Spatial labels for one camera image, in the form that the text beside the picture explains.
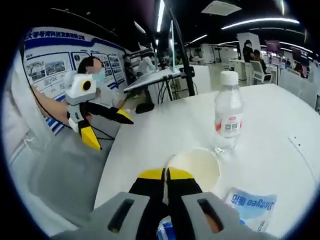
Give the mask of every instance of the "office room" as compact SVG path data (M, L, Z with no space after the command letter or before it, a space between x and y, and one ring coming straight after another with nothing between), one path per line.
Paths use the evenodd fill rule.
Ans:
M320 37L304 5L118 0L19 13L2 66L2 182L9 226L27 230L7 238L313 234Z

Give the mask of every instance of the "display board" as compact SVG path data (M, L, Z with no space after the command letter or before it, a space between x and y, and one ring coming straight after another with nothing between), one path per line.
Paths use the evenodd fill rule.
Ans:
M124 74L125 49L106 40L82 32L58 27L36 27L24 41L23 62L30 84L45 96L56 101L65 100L64 76L77 70L84 58L98 57L105 65L105 82L115 92L127 87ZM63 125L46 117L57 134Z

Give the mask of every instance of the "face mask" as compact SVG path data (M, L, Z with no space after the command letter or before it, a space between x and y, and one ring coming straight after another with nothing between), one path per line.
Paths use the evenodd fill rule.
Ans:
M100 88L105 83L106 72L102 67L100 73L92 74L92 79L96 81L97 87Z

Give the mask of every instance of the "plastic water bottle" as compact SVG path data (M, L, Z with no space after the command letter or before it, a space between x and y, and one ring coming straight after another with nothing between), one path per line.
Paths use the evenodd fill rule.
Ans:
M236 146L242 128L244 103L237 72L222 71L220 82L222 89L215 98L214 150L221 154Z

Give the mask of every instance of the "white round table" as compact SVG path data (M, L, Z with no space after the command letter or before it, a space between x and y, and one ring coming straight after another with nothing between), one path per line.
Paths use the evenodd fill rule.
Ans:
M231 187L254 195L276 194L266 231L282 237L307 211L316 193L320 116L274 84L240 91L243 127L233 154L219 157L221 177L212 192L221 199ZM134 125L122 125L107 158L94 208L129 191L141 172L163 167L172 155L196 147L212 149L216 94L168 102L133 115ZM293 137L303 155L290 141Z

